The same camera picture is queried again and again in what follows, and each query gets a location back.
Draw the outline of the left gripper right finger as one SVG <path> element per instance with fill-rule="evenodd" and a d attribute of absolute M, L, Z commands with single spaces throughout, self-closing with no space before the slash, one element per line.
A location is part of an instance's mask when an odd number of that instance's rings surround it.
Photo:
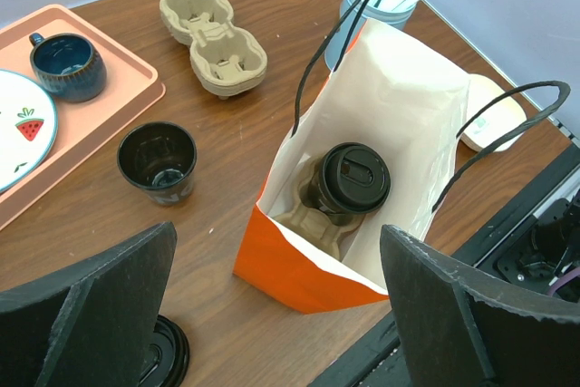
<path fill-rule="evenodd" d="M 579 306 L 382 227 L 382 270 L 414 386 L 576 386 Z"/>

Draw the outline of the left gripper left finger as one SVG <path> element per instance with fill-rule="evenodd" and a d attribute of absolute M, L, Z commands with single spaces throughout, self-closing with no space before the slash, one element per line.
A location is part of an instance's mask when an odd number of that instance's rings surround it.
<path fill-rule="evenodd" d="M 2 385 L 139 386 L 176 245 L 163 222 L 2 292 Z"/>

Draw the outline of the single cardboard cup carrier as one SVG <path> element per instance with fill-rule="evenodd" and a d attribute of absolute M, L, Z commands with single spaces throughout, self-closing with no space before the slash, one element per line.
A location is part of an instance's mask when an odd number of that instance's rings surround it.
<path fill-rule="evenodd" d="M 327 255 L 341 260 L 342 240 L 353 233 L 364 221 L 364 215 L 326 214 L 311 206 L 307 190 L 315 172 L 320 167 L 322 156 L 312 157 L 298 171 L 291 185 L 293 206 L 274 220 L 317 247 Z"/>

